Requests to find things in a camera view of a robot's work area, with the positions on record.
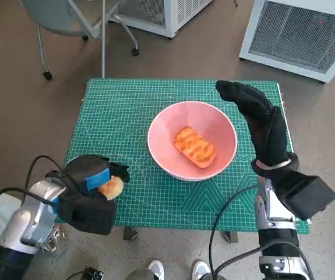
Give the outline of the black left hand blue tape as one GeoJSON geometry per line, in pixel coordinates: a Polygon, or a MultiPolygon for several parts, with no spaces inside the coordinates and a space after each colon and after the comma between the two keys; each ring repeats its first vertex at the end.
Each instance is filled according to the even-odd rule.
{"type": "Polygon", "coordinates": [[[63,169],[63,174],[69,177],[78,191],[88,196],[105,196],[113,200],[119,194],[115,191],[101,191],[107,183],[115,180],[118,183],[128,183],[130,174],[129,166],[110,161],[101,155],[81,155],[69,162],[63,169]]]}

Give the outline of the black gloved right hand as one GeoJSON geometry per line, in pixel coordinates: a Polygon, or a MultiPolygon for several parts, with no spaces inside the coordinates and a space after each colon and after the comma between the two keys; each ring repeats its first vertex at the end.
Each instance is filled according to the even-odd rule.
{"type": "Polygon", "coordinates": [[[220,97],[235,103],[248,124],[256,159],[267,167],[290,161],[287,129],[281,108],[274,106],[259,89],[239,82],[218,80],[220,97]]]}

